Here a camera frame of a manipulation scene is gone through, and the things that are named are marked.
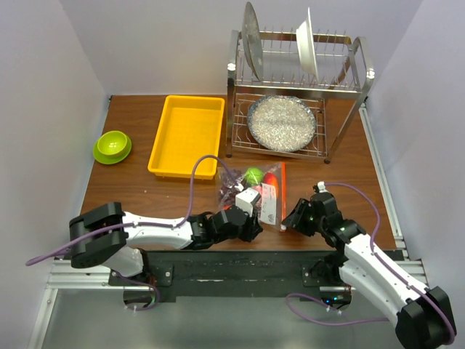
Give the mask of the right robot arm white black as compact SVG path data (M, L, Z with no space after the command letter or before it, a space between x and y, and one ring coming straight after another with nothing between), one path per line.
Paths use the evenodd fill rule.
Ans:
M358 223L343 216L328 191L300 199L282 225L305 236L319 233L335 249L323 269L325 280L359 291L393 325L404 348L438 348L455 340L447 293L428 287L381 251Z

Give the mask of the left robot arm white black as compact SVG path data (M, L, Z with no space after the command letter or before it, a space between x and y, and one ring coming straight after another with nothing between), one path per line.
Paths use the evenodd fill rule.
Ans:
M143 285L150 278L148 257L142 251L147 246L203 250L226 240L251 242L262 232L258 214L235 205L187 219L161 219L125 212L119 202L73 218L69 228L73 268L103 265L134 285Z

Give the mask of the clear zip top bag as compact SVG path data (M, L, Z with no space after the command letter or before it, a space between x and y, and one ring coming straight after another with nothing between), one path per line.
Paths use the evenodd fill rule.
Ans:
M256 214L261 224L280 229L286 216L286 166L283 162L218 169L217 201Z

